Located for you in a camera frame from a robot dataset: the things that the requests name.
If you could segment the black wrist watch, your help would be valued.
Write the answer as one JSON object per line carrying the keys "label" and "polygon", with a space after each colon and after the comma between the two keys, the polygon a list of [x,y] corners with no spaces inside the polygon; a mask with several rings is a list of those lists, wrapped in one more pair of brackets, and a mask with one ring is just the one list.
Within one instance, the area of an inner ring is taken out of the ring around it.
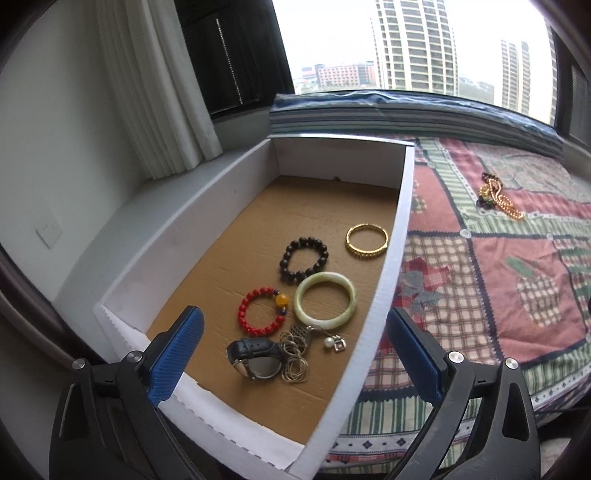
{"label": "black wrist watch", "polygon": [[263,337],[233,341],[226,347],[226,354],[231,366],[250,380],[269,380],[283,368],[283,348]]}

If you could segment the silver ring bundle pendant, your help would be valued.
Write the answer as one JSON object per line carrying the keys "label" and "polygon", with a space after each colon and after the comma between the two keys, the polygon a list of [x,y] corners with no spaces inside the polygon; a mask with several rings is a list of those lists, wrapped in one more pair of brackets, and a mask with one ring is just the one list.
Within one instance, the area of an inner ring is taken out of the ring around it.
{"label": "silver ring bundle pendant", "polygon": [[284,361],[281,377],[287,383],[304,383],[308,380],[310,366],[304,354],[311,344],[311,327],[294,325],[280,334],[280,347]]}

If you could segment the gold bangle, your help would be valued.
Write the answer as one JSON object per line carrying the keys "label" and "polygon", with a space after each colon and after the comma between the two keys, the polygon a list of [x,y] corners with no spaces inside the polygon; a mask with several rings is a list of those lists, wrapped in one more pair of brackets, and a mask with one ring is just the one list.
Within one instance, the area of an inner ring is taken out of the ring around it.
{"label": "gold bangle", "polygon": [[388,231],[372,223],[356,224],[349,228],[345,236],[345,246],[349,254],[363,259],[384,255],[390,244]]}

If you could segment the pale green jade bangle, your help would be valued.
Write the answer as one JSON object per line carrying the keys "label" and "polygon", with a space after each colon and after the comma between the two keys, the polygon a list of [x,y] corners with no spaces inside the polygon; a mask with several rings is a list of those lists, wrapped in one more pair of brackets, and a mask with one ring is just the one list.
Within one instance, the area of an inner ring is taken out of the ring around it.
{"label": "pale green jade bangle", "polygon": [[305,326],[335,330],[353,318],[358,294],[353,282],[335,272],[321,272],[301,281],[294,293],[294,315]]}

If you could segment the pearl square charm earring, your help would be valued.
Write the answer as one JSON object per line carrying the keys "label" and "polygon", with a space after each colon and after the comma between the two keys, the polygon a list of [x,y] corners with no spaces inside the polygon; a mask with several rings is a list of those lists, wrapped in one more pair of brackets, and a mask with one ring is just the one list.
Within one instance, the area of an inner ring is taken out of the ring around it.
{"label": "pearl square charm earring", "polygon": [[320,328],[318,330],[322,333],[322,335],[324,335],[322,344],[324,345],[325,349],[332,350],[335,353],[341,353],[346,350],[346,340],[342,338],[341,335],[332,333],[324,328]]}

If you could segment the patchwork plaid quilt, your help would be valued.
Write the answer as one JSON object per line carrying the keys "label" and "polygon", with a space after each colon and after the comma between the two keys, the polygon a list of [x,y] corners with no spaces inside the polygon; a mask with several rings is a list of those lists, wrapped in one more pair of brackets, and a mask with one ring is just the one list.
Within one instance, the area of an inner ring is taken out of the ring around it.
{"label": "patchwork plaid quilt", "polygon": [[394,306],[472,362],[516,359],[543,425],[589,392],[589,299],[590,196],[559,161],[417,141]]}

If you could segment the gold floral brooch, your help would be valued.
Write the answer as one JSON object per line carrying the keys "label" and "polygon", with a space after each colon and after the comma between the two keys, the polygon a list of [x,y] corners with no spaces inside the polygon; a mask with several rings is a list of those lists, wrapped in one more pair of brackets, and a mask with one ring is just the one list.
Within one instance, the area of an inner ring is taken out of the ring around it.
{"label": "gold floral brooch", "polygon": [[490,186],[488,184],[482,185],[480,187],[478,199],[480,201],[484,201],[484,202],[489,202],[492,200],[492,196],[490,193]]}

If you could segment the white cardboard box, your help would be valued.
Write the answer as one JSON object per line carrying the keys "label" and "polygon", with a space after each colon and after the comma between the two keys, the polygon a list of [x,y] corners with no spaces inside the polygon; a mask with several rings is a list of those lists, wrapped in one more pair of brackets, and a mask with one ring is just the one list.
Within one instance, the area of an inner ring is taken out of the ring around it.
{"label": "white cardboard box", "polygon": [[[161,412],[209,455],[249,479],[311,479],[335,446],[374,359],[391,308],[410,219],[415,148],[358,136],[263,140],[182,205],[134,256],[95,306],[115,353],[144,349],[188,305],[204,337]],[[387,252],[349,254],[346,232],[372,223]],[[238,305],[280,287],[280,258],[294,239],[329,248],[327,267],[358,291],[342,327],[346,350],[311,345],[301,385],[250,381],[226,347],[239,337]]]}

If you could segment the striped blue folded mattress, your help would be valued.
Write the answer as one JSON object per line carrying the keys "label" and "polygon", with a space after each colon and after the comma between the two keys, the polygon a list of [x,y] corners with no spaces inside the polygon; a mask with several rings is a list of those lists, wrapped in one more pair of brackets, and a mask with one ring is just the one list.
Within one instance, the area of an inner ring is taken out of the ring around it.
{"label": "striped blue folded mattress", "polygon": [[563,140],[534,119],[482,102],[404,91],[279,94],[273,134],[335,133],[438,137],[512,147],[561,161]]}

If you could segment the white curtain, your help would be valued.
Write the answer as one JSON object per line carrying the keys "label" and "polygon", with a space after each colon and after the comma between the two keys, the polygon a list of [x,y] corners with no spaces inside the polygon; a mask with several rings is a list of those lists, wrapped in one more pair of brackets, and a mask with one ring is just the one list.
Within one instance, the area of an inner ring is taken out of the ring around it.
{"label": "white curtain", "polygon": [[172,1],[98,1],[98,32],[118,109],[154,180],[223,153]]}

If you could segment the white wall socket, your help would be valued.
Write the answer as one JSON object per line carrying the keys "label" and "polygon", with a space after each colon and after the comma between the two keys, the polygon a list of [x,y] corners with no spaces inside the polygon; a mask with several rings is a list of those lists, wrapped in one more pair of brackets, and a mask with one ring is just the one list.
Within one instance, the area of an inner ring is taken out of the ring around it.
{"label": "white wall socket", "polygon": [[53,217],[38,220],[35,224],[35,231],[48,249],[55,246],[63,233],[59,222]]}

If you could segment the black window frame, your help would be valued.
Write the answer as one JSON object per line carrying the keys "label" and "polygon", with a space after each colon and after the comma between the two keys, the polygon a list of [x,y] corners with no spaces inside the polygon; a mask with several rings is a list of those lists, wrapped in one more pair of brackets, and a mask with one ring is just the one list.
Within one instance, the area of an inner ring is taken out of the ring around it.
{"label": "black window frame", "polygon": [[294,93],[272,2],[204,0],[174,5],[212,118],[269,107],[276,95]]}

